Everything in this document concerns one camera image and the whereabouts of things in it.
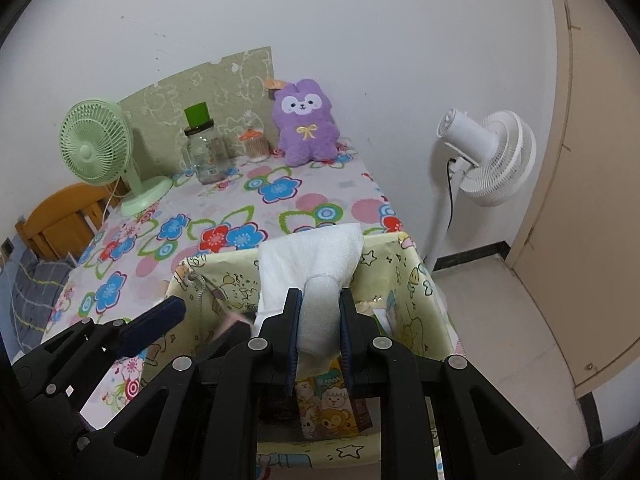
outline white cloth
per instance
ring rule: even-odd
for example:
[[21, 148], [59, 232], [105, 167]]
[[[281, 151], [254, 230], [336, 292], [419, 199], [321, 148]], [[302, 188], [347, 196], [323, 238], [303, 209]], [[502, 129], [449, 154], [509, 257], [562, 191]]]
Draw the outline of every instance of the white cloth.
[[255, 335], [268, 317], [282, 313], [290, 288], [303, 291], [298, 321], [298, 378], [319, 375], [340, 353], [341, 288], [348, 286], [364, 238], [359, 224], [303, 231], [258, 246], [260, 300]]

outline chair backrest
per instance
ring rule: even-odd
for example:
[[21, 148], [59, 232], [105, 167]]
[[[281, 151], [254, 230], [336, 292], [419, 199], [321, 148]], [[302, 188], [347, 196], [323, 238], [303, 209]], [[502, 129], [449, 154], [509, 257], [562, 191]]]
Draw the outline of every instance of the chair backrest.
[[[76, 258], [84, 252], [94, 237], [94, 230], [102, 227], [102, 213], [113, 187], [97, 187], [78, 183], [65, 187], [44, 200], [26, 222], [15, 225], [20, 238], [43, 260], [59, 260], [71, 253]], [[116, 194], [127, 192], [123, 183]], [[120, 202], [116, 196], [110, 205]]]

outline yellow bow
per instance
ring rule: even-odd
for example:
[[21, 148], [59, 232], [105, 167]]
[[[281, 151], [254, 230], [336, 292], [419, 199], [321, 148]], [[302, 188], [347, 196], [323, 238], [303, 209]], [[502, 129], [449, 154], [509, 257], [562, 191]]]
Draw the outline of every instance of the yellow bow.
[[315, 124], [310, 124], [309, 126], [298, 126], [296, 128], [296, 131], [299, 134], [304, 134], [305, 135], [302, 140], [307, 140], [309, 138], [315, 139], [314, 134], [312, 134], [311, 132], [314, 132], [317, 129], [318, 129], [318, 127]]

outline floral tablecloth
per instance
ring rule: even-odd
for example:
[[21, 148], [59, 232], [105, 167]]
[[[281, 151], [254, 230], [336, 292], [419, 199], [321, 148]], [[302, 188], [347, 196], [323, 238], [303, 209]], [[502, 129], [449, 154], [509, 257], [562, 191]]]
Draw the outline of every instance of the floral tablecloth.
[[[240, 158], [225, 180], [210, 186], [191, 172], [175, 175], [169, 193], [135, 218], [116, 210], [69, 275], [43, 340], [87, 316], [103, 323], [134, 319], [164, 298], [175, 267], [188, 256], [254, 248], [267, 238], [340, 222], [359, 222], [364, 234], [402, 230], [348, 139], [338, 148], [334, 160], [299, 168], [285, 166], [277, 150], [260, 163]], [[111, 367], [81, 412], [94, 428], [137, 394], [145, 358], [143, 351]]]

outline fan grille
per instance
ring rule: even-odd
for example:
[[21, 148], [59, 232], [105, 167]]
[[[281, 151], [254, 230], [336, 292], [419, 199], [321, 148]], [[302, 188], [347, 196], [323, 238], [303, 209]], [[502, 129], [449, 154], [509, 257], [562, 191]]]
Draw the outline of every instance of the fan grille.
[[67, 113], [60, 129], [60, 153], [69, 170], [94, 186], [116, 180], [129, 163], [132, 139], [121, 108], [87, 100]]
[[529, 125], [513, 112], [491, 114], [481, 126], [497, 133], [498, 148], [488, 164], [469, 170], [460, 189], [477, 204], [494, 206], [505, 202], [529, 176], [536, 140]]

